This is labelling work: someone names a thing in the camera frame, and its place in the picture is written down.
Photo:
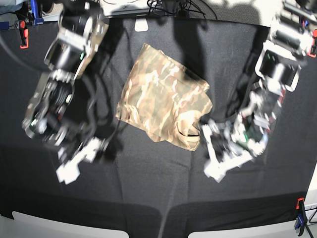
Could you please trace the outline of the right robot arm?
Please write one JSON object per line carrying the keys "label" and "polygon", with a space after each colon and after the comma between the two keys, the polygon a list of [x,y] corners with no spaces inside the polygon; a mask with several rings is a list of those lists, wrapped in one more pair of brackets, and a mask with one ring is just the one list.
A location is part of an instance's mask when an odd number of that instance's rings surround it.
{"label": "right robot arm", "polygon": [[47,147],[61,149],[62,166],[76,159],[108,164],[120,144],[110,87],[99,71],[110,19],[97,0],[64,0],[22,129]]}

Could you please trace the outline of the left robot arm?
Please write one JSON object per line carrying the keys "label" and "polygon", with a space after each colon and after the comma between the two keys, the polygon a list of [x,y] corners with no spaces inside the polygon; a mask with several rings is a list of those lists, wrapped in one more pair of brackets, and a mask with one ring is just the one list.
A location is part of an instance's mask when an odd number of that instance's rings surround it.
{"label": "left robot arm", "polygon": [[298,19],[274,17],[238,111],[200,126],[209,155],[204,173],[215,181],[265,151],[286,93],[295,91],[306,58],[316,56],[316,1],[284,2],[283,10]]}

